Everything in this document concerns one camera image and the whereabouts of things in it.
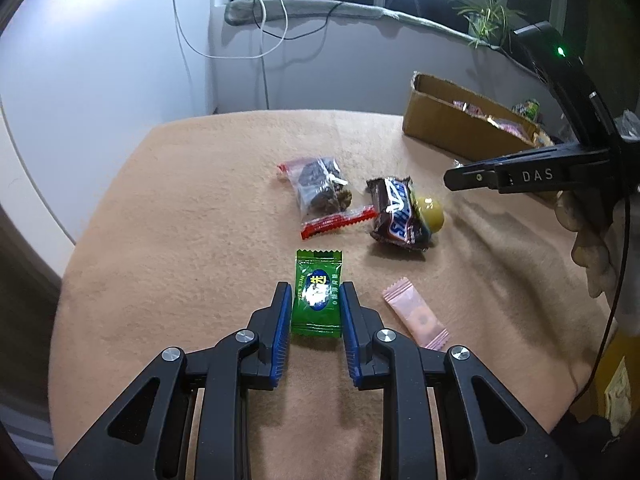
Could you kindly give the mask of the right white gloved hand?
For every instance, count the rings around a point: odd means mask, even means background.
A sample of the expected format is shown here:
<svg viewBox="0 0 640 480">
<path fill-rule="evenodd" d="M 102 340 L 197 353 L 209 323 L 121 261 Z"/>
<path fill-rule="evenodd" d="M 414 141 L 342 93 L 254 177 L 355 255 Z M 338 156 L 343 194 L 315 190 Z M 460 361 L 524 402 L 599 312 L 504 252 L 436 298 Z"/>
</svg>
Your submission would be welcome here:
<svg viewBox="0 0 640 480">
<path fill-rule="evenodd" d="M 586 270 L 589 296 L 598 298 L 602 292 L 613 307 L 624 244 L 625 207 L 621 200 L 614 208 L 612 226 L 597 234 L 582 214 L 582 208 L 571 192 L 558 196 L 555 215 L 559 224 L 574 232 L 572 248 L 574 263 Z M 629 247 L 622 291 L 614 318 L 618 327 L 629 336 L 639 335 L 639 194 L 630 198 Z"/>
</svg>

